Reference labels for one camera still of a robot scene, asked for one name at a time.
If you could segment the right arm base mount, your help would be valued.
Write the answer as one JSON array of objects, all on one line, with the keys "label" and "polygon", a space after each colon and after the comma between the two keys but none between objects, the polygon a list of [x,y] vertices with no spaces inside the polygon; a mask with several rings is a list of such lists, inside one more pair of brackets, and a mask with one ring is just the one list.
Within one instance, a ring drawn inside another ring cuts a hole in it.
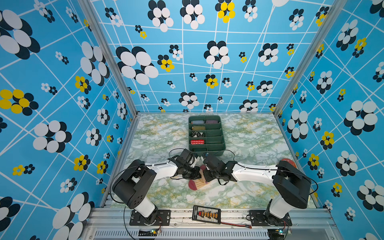
[{"label": "right arm base mount", "polygon": [[250,210],[246,219],[251,222],[253,227],[291,227],[292,221],[289,214],[286,214],[282,219],[273,215],[266,215],[265,210]]}]

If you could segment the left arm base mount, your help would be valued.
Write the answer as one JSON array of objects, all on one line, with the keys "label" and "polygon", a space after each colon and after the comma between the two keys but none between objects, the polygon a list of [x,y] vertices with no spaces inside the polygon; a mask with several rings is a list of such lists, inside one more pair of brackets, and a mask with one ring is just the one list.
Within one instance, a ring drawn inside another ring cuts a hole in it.
[{"label": "left arm base mount", "polygon": [[138,211],[132,210],[130,226],[169,226],[171,210],[155,210],[149,217],[143,217]]}]

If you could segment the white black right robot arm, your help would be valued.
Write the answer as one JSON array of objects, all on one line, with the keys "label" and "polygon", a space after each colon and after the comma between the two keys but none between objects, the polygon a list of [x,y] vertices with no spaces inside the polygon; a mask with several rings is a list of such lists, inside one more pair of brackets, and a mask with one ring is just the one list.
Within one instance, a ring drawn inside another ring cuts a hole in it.
[{"label": "white black right robot arm", "polygon": [[267,221],[282,220],[292,209],[306,209],[312,180],[290,162],[279,161],[276,165],[245,165],[237,161],[224,163],[213,155],[204,159],[205,180],[227,182],[256,182],[276,188],[279,195],[268,203],[264,212]]}]

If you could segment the tan maroon striped sock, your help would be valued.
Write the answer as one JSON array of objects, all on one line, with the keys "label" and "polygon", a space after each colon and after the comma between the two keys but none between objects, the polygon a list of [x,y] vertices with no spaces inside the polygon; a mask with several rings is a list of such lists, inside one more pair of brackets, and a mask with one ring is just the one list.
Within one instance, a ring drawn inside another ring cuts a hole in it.
[{"label": "tan maroon striped sock", "polygon": [[200,172],[199,172],[201,174],[201,178],[196,180],[189,180],[188,187],[191,190],[197,191],[209,184],[209,182],[206,181],[206,178],[204,176],[204,170],[206,169],[207,167],[205,165],[201,165]]}]

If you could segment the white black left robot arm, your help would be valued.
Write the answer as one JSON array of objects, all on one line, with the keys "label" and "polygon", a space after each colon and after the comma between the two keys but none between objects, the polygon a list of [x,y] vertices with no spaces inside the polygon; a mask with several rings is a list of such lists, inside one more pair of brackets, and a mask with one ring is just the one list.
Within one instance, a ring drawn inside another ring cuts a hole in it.
[{"label": "white black left robot arm", "polygon": [[153,182],[181,176],[197,180],[202,176],[200,167],[194,166],[197,155],[187,149],[163,163],[147,164],[134,160],[117,179],[113,180],[112,192],[131,210],[138,212],[147,221],[153,222],[158,208],[147,197]]}]

